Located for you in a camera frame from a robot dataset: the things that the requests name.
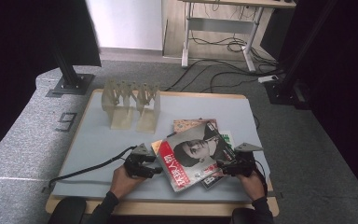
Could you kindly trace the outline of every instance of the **hand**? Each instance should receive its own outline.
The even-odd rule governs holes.
[[[263,184],[255,171],[253,171],[249,177],[237,175],[237,178],[242,183],[245,192],[249,195],[252,201],[266,196],[264,194]]]
[[[112,185],[110,191],[120,200],[132,192],[139,184],[144,182],[144,177],[130,177],[124,165],[121,165],[113,172]]]

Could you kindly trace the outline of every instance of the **white desk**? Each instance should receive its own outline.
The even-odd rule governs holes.
[[[162,92],[161,113],[155,134],[137,133],[134,130],[136,118],[131,130],[110,130],[108,117],[101,108],[101,96],[102,90],[92,94],[61,175],[107,161],[130,146],[141,143],[150,146],[152,142],[163,139],[172,132],[174,119],[214,118],[217,119],[220,130],[231,131],[237,145],[247,142],[261,147],[249,102],[243,95]],[[264,153],[255,152],[255,158],[263,164],[266,176],[269,176],[269,166]],[[47,211],[52,212],[62,197],[82,196],[91,199],[86,211],[91,213],[109,190],[113,170],[120,164],[122,162],[116,161],[99,170],[57,182],[48,200]],[[268,203],[274,216],[278,215],[276,199],[269,197]],[[237,178],[227,177],[209,190],[199,184],[175,193],[165,175],[155,175],[128,195],[125,202],[115,209],[115,213],[230,216],[233,208],[241,206],[250,206],[250,200]]]
[[[261,15],[263,14],[264,7],[274,8],[293,8],[296,7],[295,2],[285,3],[283,0],[179,0],[186,2],[186,30],[185,30],[185,42],[182,52],[182,67],[188,67],[188,33],[190,30],[195,31],[210,31],[221,33],[233,33],[233,34],[247,34],[249,39],[245,47],[242,47],[243,56],[250,72],[255,72],[255,66],[252,61],[252,57],[249,54],[252,44],[255,39],[255,32],[257,31],[258,24],[260,23]],[[231,21],[231,20],[216,20],[205,18],[191,17],[191,5],[195,3],[204,4],[222,4],[232,6],[249,6],[257,7],[257,13],[255,14],[254,21]]]

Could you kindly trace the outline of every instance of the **wall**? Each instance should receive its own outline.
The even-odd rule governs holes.
[[[100,48],[162,50],[164,0],[87,0]]]

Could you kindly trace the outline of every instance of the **table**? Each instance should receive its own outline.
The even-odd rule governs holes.
[[[186,3],[186,24],[185,24],[185,42],[182,51],[182,67],[188,67],[188,33],[190,30],[210,31],[220,33],[246,34],[249,35],[246,46],[242,47],[243,56],[245,57],[250,72],[255,72],[255,66],[250,55],[250,49],[255,39],[255,33],[260,23],[264,7],[273,8],[294,8],[295,2],[286,3],[283,0],[179,0]],[[191,17],[191,6],[195,3],[203,4],[222,4],[232,6],[249,6],[257,7],[254,21],[232,21],[217,20],[206,18]]]
[[[90,152],[89,150],[82,147],[82,145],[87,144],[87,142],[89,142],[89,139],[85,139],[87,138],[86,135],[90,134],[88,133],[89,131],[92,131],[93,133],[96,133],[96,135],[98,135],[98,130],[105,130],[104,132],[106,132],[107,130],[109,132],[112,132],[111,130],[109,130],[109,125],[108,123],[105,123],[104,125],[100,126],[99,125],[99,121],[96,120],[90,113],[90,111],[97,111],[96,113],[100,113],[102,111],[101,106],[98,105],[98,100],[100,100],[102,94],[102,90],[96,90],[94,91],[94,93],[92,94],[90,100],[89,100],[89,104],[86,108],[86,112],[81,120],[81,123],[76,131],[76,136],[74,138],[74,141],[70,147],[70,151],[67,154],[67,157],[65,159],[65,163],[64,166],[62,167],[62,175],[68,174],[68,173],[72,173],[73,171],[69,171],[70,169],[74,169],[74,170],[78,170],[79,166],[78,164],[81,164],[86,167],[89,167],[92,164],[96,164],[96,162],[93,160],[93,156],[100,156],[97,155],[99,153],[91,153],[88,154],[87,158],[84,159],[83,161],[81,161],[77,155],[84,155],[85,153],[87,154],[88,152]],[[248,102],[246,100],[246,98],[243,95],[233,95],[233,94],[210,94],[210,93],[187,93],[187,92],[162,92],[161,93],[161,114],[160,114],[160,118],[158,120],[158,130],[156,134],[147,134],[147,135],[142,135],[141,133],[138,133],[137,139],[142,139],[145,140],[145,144],[149,145],[149,143],[155,141],[157,139],[160,139],[162,136],[160,136],[160,134],[164,134],[166,135],[169,131],[168,130],[172,130],[172,126],[170,125],[166,125],[167,120],[170,120],[170,122],[172,122],[172,105],[169,106],[169,102],[171,102],[172,104],[178,105],[180,104],[180,100],[182,101],[186,101],[188,104],[188,101],[196,101],[197,105],[200,102],[210,102],[210,101],[218,101],[218,102],[243,102],[245,104],[245,106],[243,108],[245,108],[248,105]],[[232,131],[232,135],[234,137],[234,140],[241,140],[244,139],[244,141],[249,142],[251,144],[257,145],[257,146],[261,146],[261,143],[259,142],[257,133],[255,131],[255,122],[253,121],[253,117],[252,117],[252,112],[250,111],[250,107],[248,108],[248,111],[242,110],[237,111],[237,110],[232,110],[230,113],[231,114],[238,114],[237,116],[241,116],[241,117],[247,117],[247,118],[251,118],[251,119],[246,119],[245,121],[237,121],[237,120],[233,120],[232,116],[227,116],[227,118],[217,118],[217,122],[218,122],[218,126],[220,128],[222,128],[222,130],[224,130],[227,127],[231,127],[231,131]],[[202,111],[204,112],[205,116],[211,116],[213,114],[217,115],[216,113],[218,113],[218,109],[216,109],[215,111],[212,110],[205,110],[202,109]],[[178,114],[180,116],[183,116],[182,119],[189,119],[186,116],[194,116],[194,114],[187,114],[186,113],[182,113],[181,111],[178,112]],[[107,115],[104,114],[104,112],[102,114],[98,114],[98,116],[103,115],[104,117],[107,117]],[[92,127],[91,129],[88,130],[88,125],[90,125],[90,121],[92,121]],[[238,123],[243,123],[243,122],[247,122],[249,121],[249,123],[246,123],[246,126],[249,127],[249,132],[246,132],[246,136],[243,136],[243,132],[240,132],[239,130],[243,130],[242,127],[234,127],[234,126],[238,126]],[[132,134],[132,136],[134,135],[134,133],[132,133],[131,131],[117,131],[120,132],[120,134],[126,134],[126,132],[129,132],[129,134]],[[125,138],[123,136],[121,136],[120,138],[120,142],[118,144],[123,144],[128,146],[128,142],[125,141]],[[266,170],[266,175],[269,176],[269,168],[267,165],[267,162],[265,161],[265,157],[264,157],[264,153],[263,152],[256,152],[257,154],[255,154],[255,157],[257,160],[259,160],[261,163],[263,163],[263,166],[265,166],[265,170]],[[107,168],[105,171],[101,171],[100,173],[97,174],[91,174],[87,177],[84,178],[89,178],[92,180],[95,180],[96,182],[101,182],[101,181],[105,181],[107,182],[105,185],[101,185],[101,184],[95,184],[95,185],[91,185],[91,186],[87,186],[87,185],[82,185],[81,187],[79,187],[81,185],[80,184],[73,184],[72,185],[68,185],[68,183],[57,183],[56,188],[54,189],[56,192],[53,191],[53,193],[49,196],[48,198],[48,202],[46,204],[46,210],[49,213],[52,213],[54,211],[55,206],[57,205],[57,203],[60,201],[60,199],[62,197],[66,196],[84,196],[84,193],[86,192],[87,195],[89,195],[89,200],[88,200],[88,206],[86,209],[86,213],[91,213],[93,211],[93,209],[102,201],[102,198],[104,196],[104,194],[108,191],[109,189],[109,185],[110,185],[110,179],[111,179],[111,175],[112,175],[112,167]],[[76,180],[75,182],[81,182],[84,181],[85,179],[82,179],[83,177],[79,177],[80,179]],[[164,195],[167,194],[167,200],[162,200],[162,199],[157,199],[159,196],[156,195],[156,185],[158,186],[158,188],[160,189],[164,189],[164,179],[165,177],[163,175],[157,176],[157,177],[153,177],[153,181],[149,181],[148,183],[143,183],[144,187],[143,188],[138,188],[138,189],[142,189],[139,191],[134,191],[131,195],[129,195],[130,197],[128,197],[127,201],[123,201],[122,203],[120,203],[120,205],[115,208],[114,213],[118,214],[118,215],[172,215],[172,216],[226,216],[229,217],[231,216],[231,212],[234,208],[236,207],[252,207],[250,205],[250,202],[244,203],[243,201],[241,202],[227,202],[227,200],[225,202],[223,201],[218,201],[218,200],[213,200],[213,201],[205,201],[205,200],[199,200],[196,202],[189,202],[188,199],[185,198],[181,198],[182,196],[178,196],[177,198],[170,198],[172,197],[171,192],[164,192],[164,190],[160,190],[158,192],[158,195]],[[227,182],[229,185],[231,185],[229,183],[229,181],[235,181],[235,178],[227,178]],[[214,191],[208,191],[208,194],[212,194],[214,193],[219,193],[221,191],[218,191],[220,186],[224,187],[226,184],[225,183],[219,183],[217,186],[215,186]],[[237,189],[233,189],[233,192],[242,192],[239,191],[241,190],[241,185],[239,183],[235,183],[233,184],[235,185],[235,188]],[[185,190],[184,192],[187,192],[187,194],[191,194],[191,191],[194,191],[196,193],[200,193],[200,190],[196,188],[196,186],[191,187],[190,189]],[[270,183],[270,181],[268,182],[268,191],[273,191],[272,185]],[[224,192],[225,193],[225,198],[229,198],[230,194],[234,194],[233,196],[238,198],[238,193],[232,193],[232,192]],[[273,214],[273,216],[277,216],[279,214],[279,208],[276,202],[276,198],[275,197],[268,197],[268,204],[269,207],[271,209],[271,212]]]

